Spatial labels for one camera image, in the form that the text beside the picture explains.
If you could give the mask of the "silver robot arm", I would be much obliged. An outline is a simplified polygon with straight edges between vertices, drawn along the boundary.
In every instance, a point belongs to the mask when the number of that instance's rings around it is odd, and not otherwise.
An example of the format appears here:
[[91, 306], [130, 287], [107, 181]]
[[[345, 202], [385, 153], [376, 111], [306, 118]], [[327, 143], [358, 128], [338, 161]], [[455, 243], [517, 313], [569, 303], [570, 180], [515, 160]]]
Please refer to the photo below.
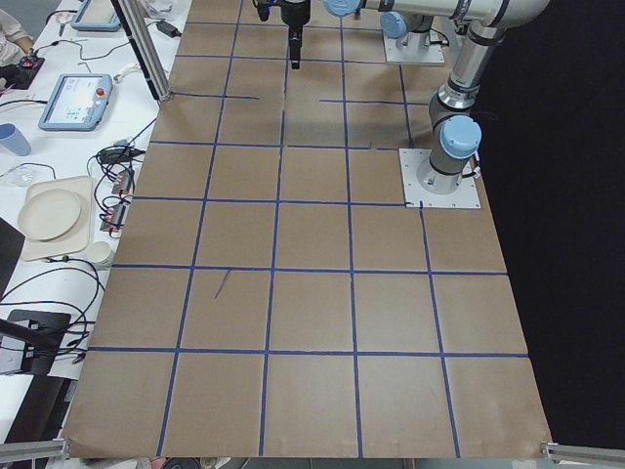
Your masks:
[[463, 169], [478, 150], [481, 130], [470, 116], [479, 81], [495, 48], [509, 28], [527, 24], [549, 5], [547, 1], [326, 1], [333, 16], [346, 17], [358, 9], [397, 11], [451, 20], [469, 20], [467, 38], [448, 80], [433, 95], [429, 114], [435, 143], [429, 159], [417, 170], [421, 187], [430, 193], [456, 192]]
[[398, 48], [426, 51], [430, 46], [433, 16], [391, 11], [383, 13], [380, 25], [386, 37], [394, 39]]

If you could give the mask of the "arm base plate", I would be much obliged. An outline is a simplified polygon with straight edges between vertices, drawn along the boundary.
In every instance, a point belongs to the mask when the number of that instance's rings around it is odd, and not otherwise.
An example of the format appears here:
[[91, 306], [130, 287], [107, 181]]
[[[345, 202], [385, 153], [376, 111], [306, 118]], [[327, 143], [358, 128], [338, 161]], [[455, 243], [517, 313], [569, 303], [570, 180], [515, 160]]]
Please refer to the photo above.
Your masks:
[[404, 204], [410, 208], [480, 209], [474, 177], [461, 179], [451, 194], [437, 194], [426, 190], [419, 182], [418, 169], [429, 160], [429, 149], [400, 149], [398, 151]]
[[445, 59], [437, 33], [409, 32], [401, 38], [384, 37], [386, 61], [389, 64], [443, 66]]

